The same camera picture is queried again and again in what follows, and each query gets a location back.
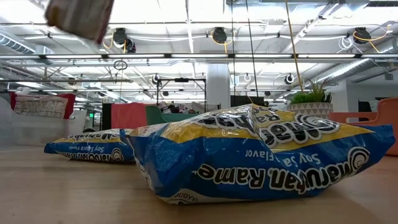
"wooden table surface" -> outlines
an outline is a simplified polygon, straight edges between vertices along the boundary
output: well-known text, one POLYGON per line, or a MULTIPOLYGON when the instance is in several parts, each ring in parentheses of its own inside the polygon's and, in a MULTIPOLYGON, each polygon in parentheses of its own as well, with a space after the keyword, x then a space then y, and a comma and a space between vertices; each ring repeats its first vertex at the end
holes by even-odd
POLYGON ((398 157, 315 198, 177 206, 158 199, 135 165, 42 151, 0 149, 1 223, 398 223, 398 157))

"orange chair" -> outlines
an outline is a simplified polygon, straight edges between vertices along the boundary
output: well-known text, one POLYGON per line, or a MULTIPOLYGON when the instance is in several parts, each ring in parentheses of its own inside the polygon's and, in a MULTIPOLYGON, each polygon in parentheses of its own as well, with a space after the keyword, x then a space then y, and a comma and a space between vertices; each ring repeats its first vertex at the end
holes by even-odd
MULTIPOLYGON (((339 123, 347 123, 347 118, 367 118, 369 121, 353 122, 353 125, 377 126, 392 124, 394 137, 398 139, 398 98, 381 100, 377 105, 377 112, 363 113, 330 113, 329 119, 339 123)), ((398 142, 387 151, 386 155, 398 156, 398 142)))

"black monitor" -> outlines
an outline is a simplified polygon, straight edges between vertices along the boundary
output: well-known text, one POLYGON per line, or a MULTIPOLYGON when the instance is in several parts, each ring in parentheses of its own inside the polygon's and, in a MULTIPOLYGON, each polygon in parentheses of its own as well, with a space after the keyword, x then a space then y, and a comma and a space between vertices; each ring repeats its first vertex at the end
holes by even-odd
MULTIPOLYGON (((255 105, 264 106, 264 97, 250 96, 255 105)), ((248 96, 231 95, 231 107, 251 104, 248 96)))

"white patterned pot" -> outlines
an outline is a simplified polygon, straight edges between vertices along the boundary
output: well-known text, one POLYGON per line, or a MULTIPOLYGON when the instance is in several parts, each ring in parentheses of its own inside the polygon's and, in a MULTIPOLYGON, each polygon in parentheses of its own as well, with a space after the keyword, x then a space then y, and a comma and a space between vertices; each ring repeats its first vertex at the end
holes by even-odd
POLYGON ((297 103, 288 105, 287 110, 295 113, 329 119, 329 112, 333 112, 331 103, 297 103))

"blue plastic package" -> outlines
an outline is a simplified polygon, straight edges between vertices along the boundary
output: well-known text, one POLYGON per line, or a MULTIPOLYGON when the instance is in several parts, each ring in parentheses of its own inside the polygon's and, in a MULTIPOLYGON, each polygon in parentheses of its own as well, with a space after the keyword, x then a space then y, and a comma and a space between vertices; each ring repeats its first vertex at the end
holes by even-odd
POLYGON ((68 136, 48 143, 44 152, 81 161, 134 162, 132 149, 123 139, 130 132, 130 129, 110 129, 68 136))
POLYGON ((362 128, 257 105, 133 130, 149 187, 173 204, 316 196, 379 162, 392 126, 362 128))

